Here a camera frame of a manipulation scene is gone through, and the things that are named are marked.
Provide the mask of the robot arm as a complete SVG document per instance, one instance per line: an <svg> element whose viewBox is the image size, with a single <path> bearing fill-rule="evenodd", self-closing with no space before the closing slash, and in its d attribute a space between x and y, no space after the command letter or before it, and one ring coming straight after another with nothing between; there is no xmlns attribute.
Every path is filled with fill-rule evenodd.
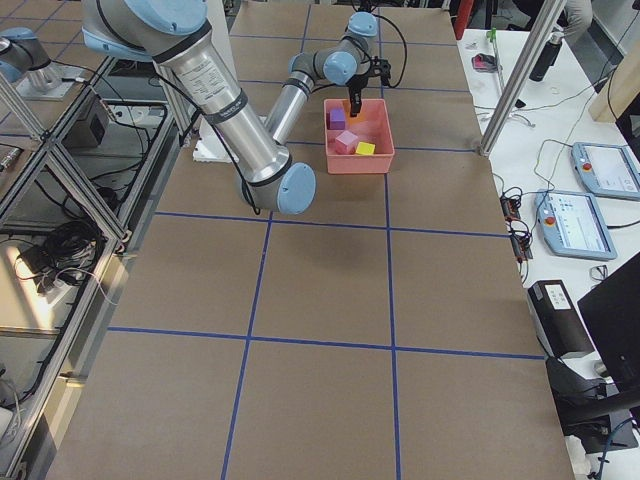
<svg viewBox="0 0 640 480"><path fill-rule="evenodd" d="M239 189L254 210L300 214L312 203L312 168L293 161L286 140L321 80L349 89L352 115L360 91L383 66L371 44L378 34L373 13L360 8L339 43L294 56L289 77L266 119L250 106L245 91L213 44L204 1L85 1L83 36L88 48L118 59L152 61L180 81L184 97L226 144Z"/></svg>

